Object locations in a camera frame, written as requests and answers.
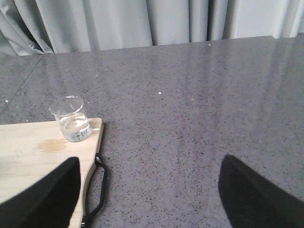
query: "table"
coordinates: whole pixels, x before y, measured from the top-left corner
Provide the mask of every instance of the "table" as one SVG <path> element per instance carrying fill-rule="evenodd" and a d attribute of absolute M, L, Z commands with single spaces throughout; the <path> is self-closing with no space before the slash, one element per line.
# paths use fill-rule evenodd
<path fill-rule="evenodd" d="M 0 124 L 53 120 L 48 107 L 64 95 L 104 120 L 109 188 L 92 227 L 231 227 L 217 188 L 227 153 L 304 200 L 303 34 L 43 55 L 36 66 L 37 56 L 11 57 L 1 67 L 23 58 L 34 68 L 16 94 L 0 87 L 11 97 Z"/>

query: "black object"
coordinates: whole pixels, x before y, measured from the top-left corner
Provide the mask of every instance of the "black object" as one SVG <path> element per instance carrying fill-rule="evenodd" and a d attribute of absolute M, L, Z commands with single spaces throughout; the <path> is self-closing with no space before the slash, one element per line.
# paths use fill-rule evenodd
<path fill-rule="evenodd" d="M 67 159 L 0 205 L 1 228 L 67 228 L 80 192 L 79 159 Z"/>
<path fill-rule="evenodd" d="M 304 203 L 226 155 L 219 195 L 234 228 L 304 228 Z"/>
<path fill-rule="evenodd" d="M 86 228 L 92 218 L 102 209 L 105 200 L 105 192 L 106 192 L 106 184 L 108 178 L 108 169 L 106 165 L 103 163 L 100 153 L 95 154 L 95 164 L 96 166 L 100 166 L 104 169 L 104 177 L 103 182 L 101 184 L 101 192 L 100 192 L 100 201 L 97 207 L 90 213 L 86 214 L 81 221 L 81 228 Z"/>

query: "wooden cutting board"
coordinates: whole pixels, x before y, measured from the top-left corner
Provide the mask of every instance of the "wooden cutting board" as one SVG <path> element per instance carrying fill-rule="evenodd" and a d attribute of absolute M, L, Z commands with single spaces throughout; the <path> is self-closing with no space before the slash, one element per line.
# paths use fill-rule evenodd
<path fill-rule="evenodd" d="M 56 121 L 0 125 L 0 203 L 43 178 L 67 158 L 76 156 L 80 161 L 81 190 L 69 228 L 79 228 L 104 128 L 100 118 L 89 122 L 92 132 L 81 142 L 67 141 Z"/>

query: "black cord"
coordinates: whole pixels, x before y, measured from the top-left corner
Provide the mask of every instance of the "black cord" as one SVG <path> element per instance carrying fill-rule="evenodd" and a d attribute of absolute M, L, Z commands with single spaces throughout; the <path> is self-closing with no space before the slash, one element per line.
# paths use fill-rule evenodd
<path fill-rule="evenodd" d="M 92 220 L 92 218 L 102 209 L 105 200 L 105 192 L 106 192 L 106 184 L 108 178 L 108 168 L 103 163 L 102 158 L 99 153 L 95 154 L 95 164 L 96 166 L 101 166 L 104 169 L 104 177 L 103 182 L 101 183 L 101 191 L 100 191 L 100 201 L 97 207 L 89 214 L 85 215 L 81 221 L 81 228 L 86 228 L 87 224 Z"/>

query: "gray speckled countertop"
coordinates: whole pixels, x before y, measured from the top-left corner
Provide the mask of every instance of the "gray speckled countertop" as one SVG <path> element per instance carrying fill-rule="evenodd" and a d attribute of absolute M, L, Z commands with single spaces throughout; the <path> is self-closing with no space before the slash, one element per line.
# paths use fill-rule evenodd
<path fill-rule="evenodd" d="M 303 34 L 10 57 L 0 74 L 1 124 L 53 120 L 64 95 L 103 118 L 109 189 L 91 227 L 231 227 L 217 188 L 227 153 L 304 200 Z"/>

